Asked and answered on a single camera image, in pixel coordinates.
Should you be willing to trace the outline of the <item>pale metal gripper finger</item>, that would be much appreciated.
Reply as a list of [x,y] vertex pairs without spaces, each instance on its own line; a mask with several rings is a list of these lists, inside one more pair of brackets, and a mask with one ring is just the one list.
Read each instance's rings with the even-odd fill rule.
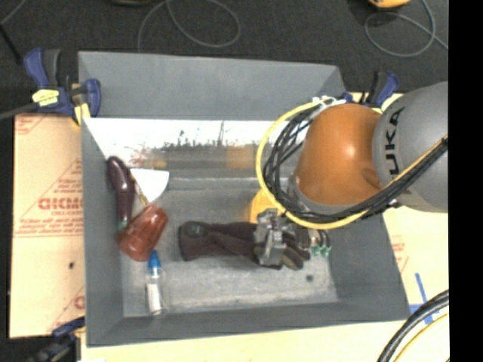
[[268,208],[257,214],[256,240],[265,241],[271,232],[282,232],[288,226],[289,219],[276,208]]
[[256,243],[254,255],[258,264],[263,267],[282,267],[282,256],[287,248],[287,244]]

